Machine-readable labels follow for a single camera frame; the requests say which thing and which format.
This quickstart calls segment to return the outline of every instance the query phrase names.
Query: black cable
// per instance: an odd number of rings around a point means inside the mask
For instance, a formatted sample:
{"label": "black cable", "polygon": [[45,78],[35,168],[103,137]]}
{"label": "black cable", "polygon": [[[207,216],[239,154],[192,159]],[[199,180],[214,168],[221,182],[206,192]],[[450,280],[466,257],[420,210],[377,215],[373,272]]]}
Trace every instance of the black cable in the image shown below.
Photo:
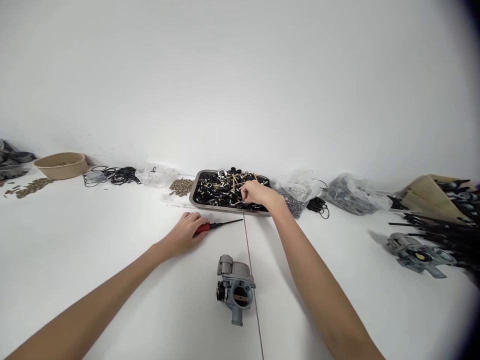
{"label": "black cable", "polygon": [[318,196],[311,199],[308,205],[306,206],[306,208],[308,210],[311,210],[315,213],[320,214],[320,216],[324,219],[328,219],[330,217],[330,210],[329,210],[329,207],[327,206],[327,203],[321,198],[319,198]]}
{"label": "black cable", "polygon": [[107,166],[95,166],[92,169],[85,171],[83,173],[83,184],[87,188],[93,188],[100,184],[100,182],[89,182],[86,178],[86,174],[99,171],[102,172],[108,180],[113,185],[123,185],[123,184],[130,184],[132,182],[136,182],[137,184],[141,184],[142,182],[135,176],[135,168],[131,166],[127,167],[107,167]]}

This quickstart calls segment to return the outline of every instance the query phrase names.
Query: carburetor part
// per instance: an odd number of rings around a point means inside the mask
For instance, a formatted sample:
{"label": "carburetor part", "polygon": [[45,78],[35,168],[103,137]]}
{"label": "carburetor part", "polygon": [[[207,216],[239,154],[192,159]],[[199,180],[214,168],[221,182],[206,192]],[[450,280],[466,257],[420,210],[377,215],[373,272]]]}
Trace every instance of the carburetor part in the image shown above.
{"label": "carburetor part", "polygon": [[398,256],[398,263],[416,273],[427,270],[435,279],[447,276],[437,269],[438,265],[452,265],[457,261],[447,252],[434,246],[421,244],[417,239],[401,232],[394,232],[388,238],[390,252]]}
{"label": "carburetor part", "polygon": [[231,323],[243,326],[242,312],[252,305],[253,289],[256,287],[249,266],[234,261],[229,255],[222,255],[216,274],[221,275],[221,281],[216,286],[216,299],[231,310]]}

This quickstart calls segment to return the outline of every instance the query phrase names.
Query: hand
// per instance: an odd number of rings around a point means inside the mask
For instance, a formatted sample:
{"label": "hand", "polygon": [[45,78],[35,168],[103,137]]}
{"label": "hand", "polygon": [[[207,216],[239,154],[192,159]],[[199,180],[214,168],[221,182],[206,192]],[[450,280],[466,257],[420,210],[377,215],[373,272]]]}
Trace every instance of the hand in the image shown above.
{"label": "hand", "polygon": [[269,207],[285,204],[285,199],[275,190],[260,184],[257,180],[245,182],[240,189],[241,199],[247,203],[255,203]]}
{"label": "hand", "polygon": [[158,244],[169,258],[181,255],[207,236],[208,231],[195,234],[199,226],[205,223],[210,224],[210,220],[201,217],[198,212],[184,212],[173,229]]}

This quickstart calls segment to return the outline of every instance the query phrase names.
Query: clear plastic bag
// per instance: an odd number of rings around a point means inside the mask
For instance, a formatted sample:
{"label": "clear plastic bag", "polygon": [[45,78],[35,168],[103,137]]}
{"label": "clear plastic bag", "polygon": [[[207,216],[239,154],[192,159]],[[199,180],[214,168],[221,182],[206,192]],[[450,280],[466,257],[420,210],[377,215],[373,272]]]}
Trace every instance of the clear plastic bag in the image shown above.
{"label": "clear plastic bag", "polygon": [[342,173],[321,193],[321,198],[351,214],[368,215],[378,210],[388,210],[392,201],[385,195],[372,190],[365,180]]}
{"label": "clear plastic bag", "polygon": [[163,188],[170,185],[179,176],[179,172],[165,165],[147,164],[135,171],[135,176],[149,188]]}
{"label": "clear plastic bag", "polygon": [[276,178],[273,187],[285,198],[293,217],[298,219],[309,201],[325,188],[325,183],[315,178],[312,171],[301,169]]}

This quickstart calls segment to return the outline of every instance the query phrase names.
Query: white desk surface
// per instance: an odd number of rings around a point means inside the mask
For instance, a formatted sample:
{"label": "white desk surface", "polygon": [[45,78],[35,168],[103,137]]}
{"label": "white desk surface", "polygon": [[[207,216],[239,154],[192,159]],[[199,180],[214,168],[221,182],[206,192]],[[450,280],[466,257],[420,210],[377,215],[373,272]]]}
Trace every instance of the white desk surface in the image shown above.
{"label": "white desk surface", "polygon": [[[40,177],[32,170],[14,181]],[[77,177],[22,199],[0,196],[0,359],[160,240],[185,211],[161,203],[158,189],[104,188],[86,188]],[[212,222],[243,218],[200,213]],[[154,270],[86,359],[262,359],[255,305],[239,327],[215,297],[223,254],[250,263],[243,221]]]}
{"label": "white desk surface", "polygon": [[[41,177],[34,169],[14,181],[26,185]],[[185,210],[193,211],[161,203],[160,191],[137,184],[85,188],[77,177],[23,199],[0,197],[0,359],[161,239]],[[200,213],[212,222],[241,218]],[[382,246],[391,233],[405,231],[388,225],[399,219],[331,206],[330,219],[306,210],[298,223],[387,359],[448,359],[478,291],[459,268],[441,266],[448,278],[433,279],[401,267]],[[231,325],[230,310],[215,298],[222,254],[251,260],[256,305],[243,313],[243,327]],[[216,229],[199,248],[157,268],[86,358],[262,355],[331,359],[309,322],[272,219],[246,216],[245,224]]]}
{"label": "white desk surface", "polygon": [[[435,279],[400,266],[385,248],[390,234],[408,232],[388,224],[404,222],[397,214],[329,208],[329,219],[305,211],[298,224],[384,357],[454,359],[479,294],[464,271],[442,265],[448,278]],[[331,359],[304,309],[273,220],[245,219],[264,359]]]}

